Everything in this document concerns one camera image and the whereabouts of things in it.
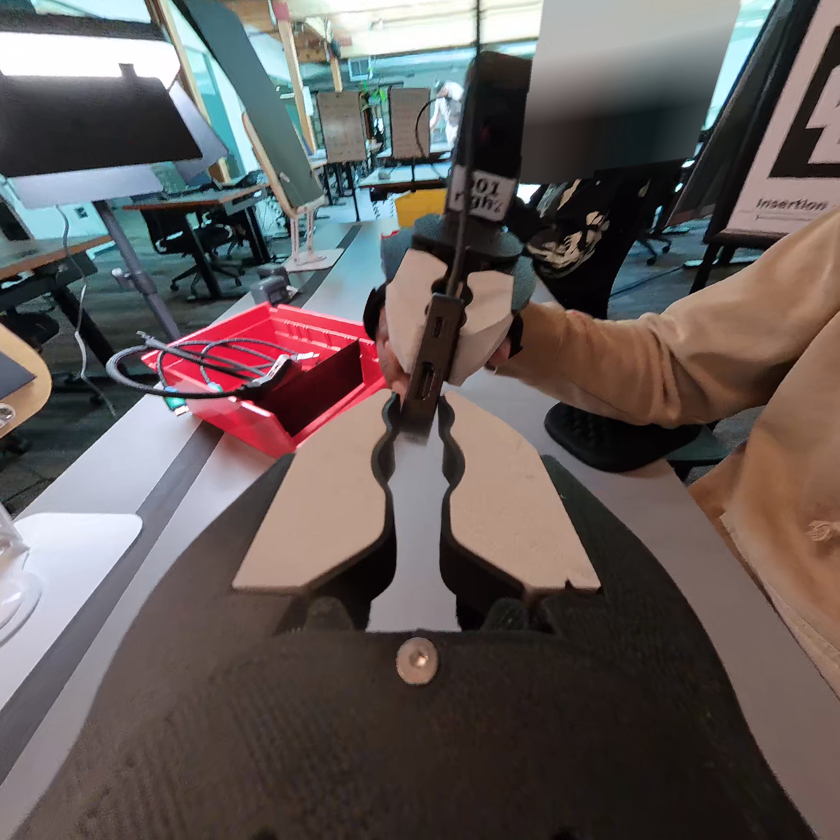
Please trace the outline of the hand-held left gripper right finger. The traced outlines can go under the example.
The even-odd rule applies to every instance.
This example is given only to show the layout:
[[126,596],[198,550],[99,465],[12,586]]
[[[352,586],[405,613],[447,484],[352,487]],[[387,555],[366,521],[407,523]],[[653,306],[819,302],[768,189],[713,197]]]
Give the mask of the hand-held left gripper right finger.
[[538,450],[457,392],[440,401],[439,429],[455,457],[448,530],[457,550],[527,601],[601,582]]

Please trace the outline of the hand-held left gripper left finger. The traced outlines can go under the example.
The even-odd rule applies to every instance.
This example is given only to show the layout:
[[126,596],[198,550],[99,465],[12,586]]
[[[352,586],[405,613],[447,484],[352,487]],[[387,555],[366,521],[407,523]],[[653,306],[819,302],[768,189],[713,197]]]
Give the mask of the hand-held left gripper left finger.
[[299,447],[233,579],[239,592],[313,591],[373,547],[386,494],[374,472],[393,392],[376,392]]

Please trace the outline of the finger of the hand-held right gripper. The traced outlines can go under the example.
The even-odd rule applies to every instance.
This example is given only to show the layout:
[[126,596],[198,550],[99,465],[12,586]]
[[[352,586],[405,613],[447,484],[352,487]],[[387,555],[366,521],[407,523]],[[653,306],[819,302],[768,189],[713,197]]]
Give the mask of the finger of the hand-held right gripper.
[[446,281],[447,274],[443,260],[410,248],[385,289],[384,321],[393,352],[409,378],[423,337],[433,287]]
[[483,368],[508,336],[513,321],[512,275],[498,270],[472,272],[466,287],[472,298],[465,306],[465,322],[458,331],[448,383],[461,386]]

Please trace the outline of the grey usb hub with cable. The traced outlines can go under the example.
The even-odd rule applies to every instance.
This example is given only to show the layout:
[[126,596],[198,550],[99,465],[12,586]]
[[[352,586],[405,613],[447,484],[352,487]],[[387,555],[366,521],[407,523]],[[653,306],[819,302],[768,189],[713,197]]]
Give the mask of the grey usb hub with cable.
[[438,400],[450,372],[466,305],[460,289],[466,278],[467,228],[471,205],[472,164],[464,167],[461,192],[462,208],[458,217],[457,235],[452,266],[446,277],[443,293],[432,295],[426,309],[421,342],[413,372],[402,400],[401,425],[403,432],[418,442],[430,434],[438,409]]

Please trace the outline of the person's right forearm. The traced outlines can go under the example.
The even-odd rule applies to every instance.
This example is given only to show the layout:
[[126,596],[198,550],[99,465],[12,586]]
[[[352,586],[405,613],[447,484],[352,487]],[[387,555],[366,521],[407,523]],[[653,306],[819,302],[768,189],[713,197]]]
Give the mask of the person's right forearm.
[[676,427],[769,401],[838,315],[838,211],[664,312],[600,320],[558,304],[521,312],[521,349],[497,372],[629,424]]

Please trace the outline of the person's right hand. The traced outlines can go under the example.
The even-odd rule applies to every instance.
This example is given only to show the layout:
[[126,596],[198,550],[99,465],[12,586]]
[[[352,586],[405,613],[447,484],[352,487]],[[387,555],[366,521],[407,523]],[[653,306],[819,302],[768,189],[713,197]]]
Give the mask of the person's right hand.
[[[400,362],[396,358],[395,353],[393,352],[386,321],[381,320],[377,330],[375,343],[385,383],[396,395],[399,396],[401,402],[403,403],[406,398],[410,377],[407,373],[405,373]],[[491,355],[488,362],[486,362],[485,369],[495,371],[499,365],[509,359],[510,353],[511,341],[509,338],[505,338],[495,353]]]

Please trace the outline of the brown pegboard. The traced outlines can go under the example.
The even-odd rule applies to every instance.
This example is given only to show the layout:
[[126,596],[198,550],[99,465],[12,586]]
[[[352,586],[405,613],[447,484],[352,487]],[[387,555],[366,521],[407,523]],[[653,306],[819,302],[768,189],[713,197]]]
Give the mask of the brown pegboard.
[[387,92],[392,141],[396,161],[426,161],[430,152],[430,89],[390,86]]
[[365,161],[368,150],[359,92],[320,91],[316,94],[316,102],[327,162]]

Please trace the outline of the yellow plastic bin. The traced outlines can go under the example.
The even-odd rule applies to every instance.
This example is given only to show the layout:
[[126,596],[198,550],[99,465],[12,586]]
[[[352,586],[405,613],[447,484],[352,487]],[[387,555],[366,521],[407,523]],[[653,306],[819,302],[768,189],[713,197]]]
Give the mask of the yellow plastic bin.
[[394,197],[394,209],[400,228],[410,228],[421,217],[440,215],[446,208],[447,190],[423,189]]

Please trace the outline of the red plastic bin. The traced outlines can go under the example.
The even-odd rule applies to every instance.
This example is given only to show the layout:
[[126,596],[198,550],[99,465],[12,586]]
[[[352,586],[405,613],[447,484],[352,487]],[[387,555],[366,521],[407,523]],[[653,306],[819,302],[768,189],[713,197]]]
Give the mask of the red plastic bin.
[[256,401],[186,401],[195,417],[273,458],[385,387],[363,323],[307,309],[261,303],[187,336],[182,346],[242,368],[248,380],[281,355],[295,357],[295,369]]

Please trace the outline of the small black device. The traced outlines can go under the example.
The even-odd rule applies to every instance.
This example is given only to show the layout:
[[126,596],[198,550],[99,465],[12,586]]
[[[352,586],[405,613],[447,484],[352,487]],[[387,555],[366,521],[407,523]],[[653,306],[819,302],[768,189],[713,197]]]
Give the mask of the small black device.
[[250,290],[256,305],[268,303],[271,306],[288,304],[298,293],[298,289],[289,282],[289,275],[284,266],[265,264],[256,268],[258,282]]

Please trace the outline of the black office chair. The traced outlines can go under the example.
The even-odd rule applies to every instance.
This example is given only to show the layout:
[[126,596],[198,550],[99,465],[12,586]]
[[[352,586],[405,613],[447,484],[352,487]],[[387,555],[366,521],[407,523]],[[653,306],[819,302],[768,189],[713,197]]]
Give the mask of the black office chair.
[[199,216],[198,224],[193,225],[187,215],[175,211],[141,210],[140,214],[156,254],[193,261],[193,267],[171,279],[170,291],[179,291],[179,285],[190,280],[190,299],[197,299],[200,282],[206,282],[209,277],[217,282],[219,276],[232,279],[236,288],[244,288],[242,263],[221,259],[218,254],[223,247],[231,252],[238,243],[235,231],[229,225],[207,221],[203,216]]

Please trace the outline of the black panel on wooden stand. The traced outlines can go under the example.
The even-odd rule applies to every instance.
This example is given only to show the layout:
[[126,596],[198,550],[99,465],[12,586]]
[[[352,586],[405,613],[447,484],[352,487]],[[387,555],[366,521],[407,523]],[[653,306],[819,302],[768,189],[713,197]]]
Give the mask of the black panel on wooden stand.
[[291,272],[333,268],[342,248],[316,249],[314,217],[325,195],[305,147],[238,16],[224,3],[177,1],[233,85],[245,113],[243,124],[270,190],[288,217]]

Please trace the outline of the wooden top office desk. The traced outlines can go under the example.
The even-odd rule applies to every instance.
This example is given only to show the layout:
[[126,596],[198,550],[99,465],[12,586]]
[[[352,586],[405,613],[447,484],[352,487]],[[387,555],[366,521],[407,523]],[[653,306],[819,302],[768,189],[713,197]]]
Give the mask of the wooden top office desk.
[[254,263],[264,265],[273,255],[259,225],[256,208],[268,198],[268,193],[266,184],[241,188],[224,186],[205,192],[156,194],[124,205],[123,209],[184,217],[192,214],[225,223],[248,244]]
[[114,349],[98,325],[69,289],[77,280],[97,273],[88,251],[112,245],[109,236],[27,239],[1,244],[1,312],[2,325],[28,343],[36,351],[38,339],[49,340],[58,333],[56,325],[43,329],[36,316],[18,314],[16,308],[41,298],[52,297],[66,320],[80,324],[80,336],[92,355],[105,364]]

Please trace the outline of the person's beige hoodie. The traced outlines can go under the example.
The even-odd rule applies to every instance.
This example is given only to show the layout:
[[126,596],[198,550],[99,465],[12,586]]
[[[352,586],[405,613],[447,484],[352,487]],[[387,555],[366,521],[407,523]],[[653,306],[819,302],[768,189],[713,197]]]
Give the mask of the person's beige hoodie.
[[838,400],[777,392],[689,493],[839,692]]

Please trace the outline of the white sign with black marker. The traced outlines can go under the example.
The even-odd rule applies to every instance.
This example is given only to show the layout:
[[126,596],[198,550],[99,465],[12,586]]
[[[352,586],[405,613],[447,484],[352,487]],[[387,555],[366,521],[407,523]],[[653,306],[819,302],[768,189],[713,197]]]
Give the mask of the white sign with black marker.
[[839,2],[776,2],[672,220],[767,247],[838,208]]

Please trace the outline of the rounded wooden board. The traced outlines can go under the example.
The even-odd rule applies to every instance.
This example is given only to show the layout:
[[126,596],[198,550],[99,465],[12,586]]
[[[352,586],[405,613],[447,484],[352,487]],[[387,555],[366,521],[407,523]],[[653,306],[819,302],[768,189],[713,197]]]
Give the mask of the rounded wooden board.
[[4,325],[1,363],[1,438],[5,438],[45,406],[52,378],[40,354]]

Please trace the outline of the clear plastic stand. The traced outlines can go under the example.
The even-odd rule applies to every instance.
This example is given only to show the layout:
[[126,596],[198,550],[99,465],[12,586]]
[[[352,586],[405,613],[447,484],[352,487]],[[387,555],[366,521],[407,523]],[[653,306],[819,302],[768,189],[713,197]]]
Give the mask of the clear plastic stand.
[[27,569],[30,547],[1,507],[1,645],[25,625],[42,593],[38,576]]

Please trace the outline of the grey monitor back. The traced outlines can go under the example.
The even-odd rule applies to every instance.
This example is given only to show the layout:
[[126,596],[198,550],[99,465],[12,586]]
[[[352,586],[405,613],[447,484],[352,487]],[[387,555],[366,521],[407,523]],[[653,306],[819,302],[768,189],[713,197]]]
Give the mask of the grey monitor back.
[[210,165],[227,157],[228,147],[178,81],[173,82],[170,97],[201,152],[196,160],[7,176],[6,180],[20,202],[29,209],[127,196],[169,195],[194,186],[198,176]]

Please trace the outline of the black monitor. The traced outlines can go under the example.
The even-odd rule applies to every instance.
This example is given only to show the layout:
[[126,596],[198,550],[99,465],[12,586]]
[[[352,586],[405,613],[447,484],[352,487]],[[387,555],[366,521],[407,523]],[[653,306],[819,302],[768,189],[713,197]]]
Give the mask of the black monitor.
[[5,177],[191,161],[202,153],[161,80],[128,66],[116,77],[1,79]]

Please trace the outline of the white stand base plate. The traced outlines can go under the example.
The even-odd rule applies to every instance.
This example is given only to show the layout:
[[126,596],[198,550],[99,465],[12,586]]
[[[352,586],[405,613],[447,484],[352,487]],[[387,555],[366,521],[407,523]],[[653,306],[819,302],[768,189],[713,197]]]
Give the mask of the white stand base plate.
[[40,512],[14,524],[30,547],[27,569],[42,593],[25,625],[1,645],[2,710],[142,529],[132,513]]

